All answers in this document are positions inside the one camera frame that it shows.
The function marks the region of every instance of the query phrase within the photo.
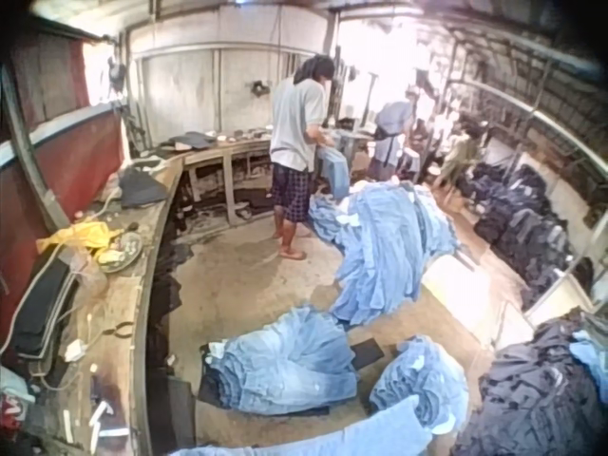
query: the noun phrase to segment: white wall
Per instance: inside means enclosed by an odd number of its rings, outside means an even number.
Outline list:
[[[288,52],[322,52],[327,27],[326,18],[306,9],[227,6],[133,30],[130,52],[142,59],[139,101],[153,143],[188,129],[230,134],[269,124],[270,96],[253,95],[252,82],[276,86],[286,76]],[[193,50],[200,45],[205,49]],[[137,99],[136,80],[131,93]]]

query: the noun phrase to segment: stack of clothes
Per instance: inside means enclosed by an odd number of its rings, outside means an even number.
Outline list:
[[[342,292],[331,312],[350,325],[416,300],[427,262],[458,247],[449,220],[422,186],[367,183],[339,207],[313,197],[309,215],[319,236],[344,253],[336,273]]]
[[[433,434],[458,428],[466,418],[463,368],[429,338],[399,347],[371,392],[376,412],[342,430],[269,447],[183,449],[174,456],[420,456]]]
[[[601,402],[608,406],[608,320],[584,313],[581,330],[572,335],[577,342],[570,344],[570,352],[587,366]]]
[[[225,408],[281,415],[354,397],[353,358],[343,327],[305,305],[259,331],[209,344],[205,364]]]
[[[444,348],[424,335],[401,344],[400,354],[382,372],[370,401],[389,409],[415,395],[420,425],[433,434],[447,434],[466,421],[468,388],[463,368]]]
[[[481,163],[473,171],[473,179],[461,185],[468,185],[469,196],[485,206],[475,233],[528,285],[522,291],[526,311],[555,283],[558,271],[567,269],[574,255],[567,220],[551,210],[542,177],[528,165],[518,169],[508,185],[502,183],[503,177],[503,168]],[[589,258],[577,267],[575,277],[590,293],[593,264]]]
[[[608,426],[587,368],[570,352],[572,312],[541,325],[531,342],[499,351],[480,379],[483,404],[451,456],[594,454]]]

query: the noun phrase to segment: wooden table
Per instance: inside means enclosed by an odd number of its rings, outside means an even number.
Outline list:
[[[210,164],[209,162],[221,159],[224,174],[224,192],[226,194],[226,212],[228,223],[238,225],[238,216],[235,205],[235,185],[232,173],[232,158],[235,155],[245,155],[248,158],[255,155],[268,154],[270,140],[244,140],[238,142],[221,142],[216,147],[194,152],[185,157],[184,166],[188,170],[194,201],[200,201],[200,192],[196,188],[197,168]]]
[[[169,198],[165,201],[145,208],[122,210],[117,217],[112,217],[110,206],[110,228],[126,228],[132,221],[139,223],[138,232],[144,245],[142,255],[124,271],[107,277],[108,288],[102,296],[91,297],[83,287],[78,289],[72,304],[72,309],[76,310],[62,334],[59,353],[63,355],[65,346],[76,338],[90,341],[100,331],[120,323],[132,322],[133,326],[121,330],[122,334],[131,333],[127,338],[114,335],[99,337],[87,349],[84,358],[69,366],[62,384],[72,378],[73,382],[57,392],[45,407],[45,413],[53,413],[55,423],[61,424],[54,435],[44,436],[55,440],[55,444],[57,438],[66,439],[63,410],[70,411],[74,444],[62,445],[67,454],[90,454],[92,428],[88,421],[94,411],[89,399],[90,368],[93,364],[97,366],[96,375],[101,380],[103,398],[115,411],[116,422],[110,427],[131,429],[127,437],[100,439],[96,454],[152,454],[145,388],[148,308],[162,232],[182,169],[182,159],[171,161],[155,176],[167,187]]]

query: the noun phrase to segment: man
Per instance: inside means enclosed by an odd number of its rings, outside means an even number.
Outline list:
[[[376,115],[375,147],[368,166],[368,177],[374,181],[388,181],[397,171],[403,152],[401,135],[409,135],[416,117],[417,94],[408,90],[406,99],[386,104]]]
[[[451,149],[441,167],[441,174],[433,183],[433,189],[442,187],[447,182],[449,188],[467,168],[477,163],[479,159],[478,140],[480,132],[473,126],[465,127],[463,135],[456,136],[451,144]]]
[[[275,201],[275,238],[281,238],[279,254],[284,258],[306,257],[292,247],[292,242],[297,224],[308,219],[316,146],[333,145],[320,129],[325,119],[324,84],[333,73],[332,59],[316,55],[304,62],[293,78],[281,82],[274,94],[271,193]]]

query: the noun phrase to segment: plaid shorts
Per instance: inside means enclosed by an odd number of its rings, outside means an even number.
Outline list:
[[[285,219],[293,223],[308,220],[311,202],[311,173],[297,171],[282,164],[273,163],[273,187],[271,193],[275,206],[285,208]]]

